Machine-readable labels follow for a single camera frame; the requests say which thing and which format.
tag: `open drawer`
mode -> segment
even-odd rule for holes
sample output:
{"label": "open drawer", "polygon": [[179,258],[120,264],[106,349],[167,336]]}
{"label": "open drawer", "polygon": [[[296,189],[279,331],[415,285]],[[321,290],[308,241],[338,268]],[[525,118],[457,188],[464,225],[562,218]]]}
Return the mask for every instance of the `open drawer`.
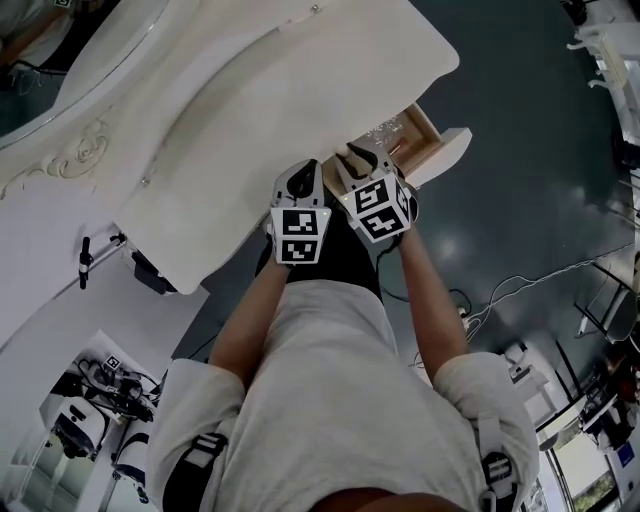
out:
{"label": "open drawer", "polygon": [[[442,135],[418,106],[413,103],[397,116],[359,137],[384,147],[415,188],[453,166],[471,142],[469,128],[451,128]],[[322,164],[325,186],[336,197],[346,193],[338,171],[329,159]]]}

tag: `white cable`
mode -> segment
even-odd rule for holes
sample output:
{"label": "white cable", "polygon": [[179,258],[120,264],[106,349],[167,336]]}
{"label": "white cable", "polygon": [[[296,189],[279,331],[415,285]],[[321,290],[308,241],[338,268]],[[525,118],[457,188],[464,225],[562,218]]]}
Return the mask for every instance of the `white cable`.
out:
{"label": "white cable", "polygon": [[[514,295],[517,295],[518,293],[520,293],[525,288],[531,288],[532,286],[534,286],[534,285],[536,285],[538,283],[542,283],[543,281],[547,281],[547,280],[551,279],[552,277],[557,276],[558,274],[562,274],[564,272],[568,272],[569,270],[573,270],[573,269],[576,269],[576,268],[584,267],[586,265],[591,265],[592,263],[595,263],[599,259],[602,259],[602,258],[605,258],[607,256],[610,256],[611,254],[614,254],[616,252],[619,252],[619,251],[622,251],[624,249],[627,249],[628,247],[631,247],[633,245],[634,245],[633,243],[624,245],[624,246],[622,246],[622,247],[620,247],[618,249],[615,249],[613,251],[609,251],[607,253],[601,254],[600,256],[596,256],[595,258],[592,258],[590,260],[585,260],[585,261],[581,261],[579,263],[574,263],[573,265],[569,265],[568,267],[565,267],[563,269],[556,270],[555,272],[552,272],[551,274],[548,274],[548,275],[546,275],[544,277],[540,277],[538,279],[529,279],[529,278],[526,278],[526,277],[521,276],[521,275],[508,277],[504,281],[498,283],[498,285],[493,289],[493,292],[491,293],[491,298],[489,299],[489,304],[487,304],[487,306],[482,311],[480,311],[480,313],[476,313],[474,315],[471,315],[471,316],[467,317],[469,320],[472,320],[472,319],[476,319],[476,318],[478,318],[478,317],[480,317],[482,315],[485,315],[485,313],[486,313],[484,318],[482,318],[480,320],[480,323],[478,324],[478,326],[475,329],[473,329],[473,331],[471,331],[469,333],[469,336],[467,337],[467,339],[469,341],[471,341],[473,339],[473,337],[478,333],[480,328],[484,325],[484,323],[489,318],[489,315],[491,314],[491,309],[494,306],[500,304],[506,298],[513,297]],[[525,281],[527,284],[521,286],[520,288],[518,288],[517,290],[515,290],[513,292],[505,293],[500,298],[494,300],[494,297],[496,296],[496,293],[498,292],[500,287],[505,285],[506,283],[514,280],[514,279],[520,279],[522,281]]]}

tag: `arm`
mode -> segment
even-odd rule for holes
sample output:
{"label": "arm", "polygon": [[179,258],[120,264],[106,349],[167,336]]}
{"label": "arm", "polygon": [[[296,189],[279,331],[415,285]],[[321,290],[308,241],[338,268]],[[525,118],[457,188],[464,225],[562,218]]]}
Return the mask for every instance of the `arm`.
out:
{"label": "arm", "polygon": [[405,232],[400,255],[418,350],[433,382],[444,363],[469,351],[467,335],[415,226]]}
{"label": "arm", "polygon": [[249,387],[262,358],[262,347],[289,269],[273,256],[253,281],[222,328],[209,356],[209,364],[237,375]]}

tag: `leg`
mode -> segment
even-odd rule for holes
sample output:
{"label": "leg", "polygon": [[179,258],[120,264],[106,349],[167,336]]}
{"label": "leg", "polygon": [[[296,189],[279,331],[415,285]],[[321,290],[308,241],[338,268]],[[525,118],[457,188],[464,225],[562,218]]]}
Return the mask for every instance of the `leg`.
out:
{"label": "leg", "polygon": [[362,286],[382,300],[369,251],[349,226],[342,210],[332,210],[320,261],[316,265],[298,265],[291,271],[288,282],[316,279]]}

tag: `person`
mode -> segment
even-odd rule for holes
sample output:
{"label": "person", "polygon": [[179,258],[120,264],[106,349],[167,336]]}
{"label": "person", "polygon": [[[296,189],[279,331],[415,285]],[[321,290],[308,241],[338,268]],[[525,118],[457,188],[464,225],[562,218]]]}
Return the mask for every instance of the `person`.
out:
{"label": "person", "polygon": [[367,249],[333,211],[318,264],[290,269],[267,248],[208,364],[169,366],[146,462],[160,510],[481,510],[483,415],[519,506],[539,452],[506,364],[469,353],[415,226],[399,251],[433,387],[398,358]]}

